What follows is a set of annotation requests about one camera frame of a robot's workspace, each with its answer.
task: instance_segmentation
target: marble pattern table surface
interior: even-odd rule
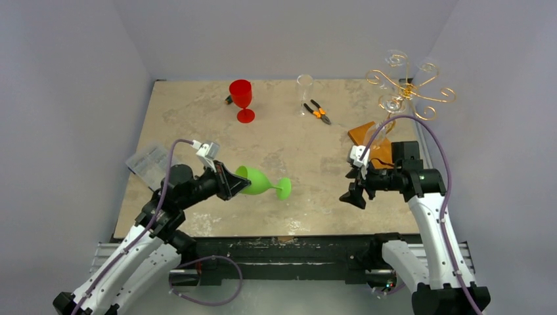
[[[256,119],[236,120],[239,108],[224,105],[230,81],[155,82],[137,148],[159,141],[169,148],[177,138],[212,140],[217,156],[234,172],[240,165],[261,169],[272,182],[292,180],[289,199],[273,191],[258,196],[217,197],[186,210],[180,229],[191,236],[287,236],[417,233],[414,217],[397,192],[380,192],[365,210],[338,201],[347,191],[346,162],[352,141],[348,130],[386,113],[377,106],[381,90],[364,79],[316,80],[313,98],[327,111],[332,125],[315,116],[297,115],[294,80],[252,81],[250,105]],[[397,121],[391,141],[416,140],[413,122]],[[175,156],[200,175],[202,164],[193,148],[179,144]],[[130,174],[115,238],[129,227],[152,192]]]

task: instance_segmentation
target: green goblet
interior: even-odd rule
[[[278,181],[278,184],[273,185],[271,181],[260,170],[253,167],[240,166],[236,170],[236,175],[249,179],[252,184],[244,188],[240,193],[246,195],[259,195],[270,188],[277,190],[277,197],[280,200],[285,200],[292,191],[292,183],[289,178],[283,177]]]

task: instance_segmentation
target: gray wall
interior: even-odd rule
[[[107,241],[152,86],[113,2],[0,3],[0,314],[54,314]]]
[[[457,236],[491,290],[490,315],[557,309],[556,16],[555,1],[460,0],[430,54],[458,93],[431,126],[454,176]]]
[[[363,77],[426,57],[457,0],[115,0],[157,79]]]

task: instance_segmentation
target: red goblet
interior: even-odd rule
[[[251,123],[256,118],[256,113],[249,110],[248,106],[252,102],[252,84],[247,80],[236,80],[230,84],[230,96],[236,106],[242,110],[236,115],[241,123]]]

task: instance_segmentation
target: pliers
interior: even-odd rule
[[[310,100],[310,102],[317,107],[317,111],[312,110],[311,107],[309,107],[309,105],[307,105],[306,103],[303,103],[303,107],[305,107],[306,110],[308,110],[310,113],[315,115],[315,117],[321,118],[321,120],[323,120],[324,123],[330,125],[331,122],[329,117],[325,115],[326,114],[325,110],[322,109],[321,106],[319,106],[319,104],[317,104],[317,102],[315,102],[314,100]]]

